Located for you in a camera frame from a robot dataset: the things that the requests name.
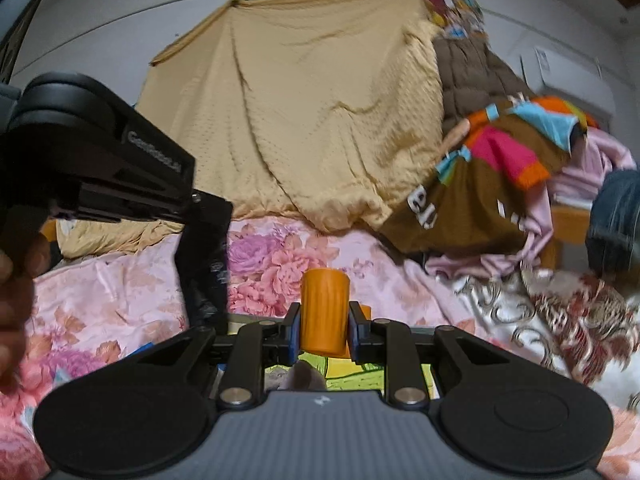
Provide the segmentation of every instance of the silver rivet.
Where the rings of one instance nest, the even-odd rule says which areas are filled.
[[[418,402],[426,399],[427,395],[418,388],[407,387],[397,390],[394,393],[394,397],[398,402],[402,402],[403,404],[418,404]]]
[[[244,404],[251,400],[251,392],[245,388],[227,388],[220,394],[220,400],[227,404]]]

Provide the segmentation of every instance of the brown blanket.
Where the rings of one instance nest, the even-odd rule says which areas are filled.
[[[481,39],[438,38],[433,47],[442,80],[443,136],[461,119],[507,96],[536,96]]]

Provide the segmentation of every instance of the denim jeans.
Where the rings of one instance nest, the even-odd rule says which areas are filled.
[[[629,270],[640,262],[639,217],[640,171],[612,171],[593,201],[585,240],[589,267],[597,275]]]

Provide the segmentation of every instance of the gray gripper base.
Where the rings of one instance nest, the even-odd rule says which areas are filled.
[[[49,480],[78,480],[54,472]],[[387,406],[375,391],[271,392],[222,415],[188,458],[148,480],[506,480],[449,449],[419,412]],[[601,479],[585,470],[562,480]]]

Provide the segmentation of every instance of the human hand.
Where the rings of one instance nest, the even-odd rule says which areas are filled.
[[[14,263],[0,251],[0,390],[15,387],[15,369],[24,356],[24,324],[33,308],[33,279],[49,268],[49,242],[38,234],[24,259],[24,270],[13,274]]]

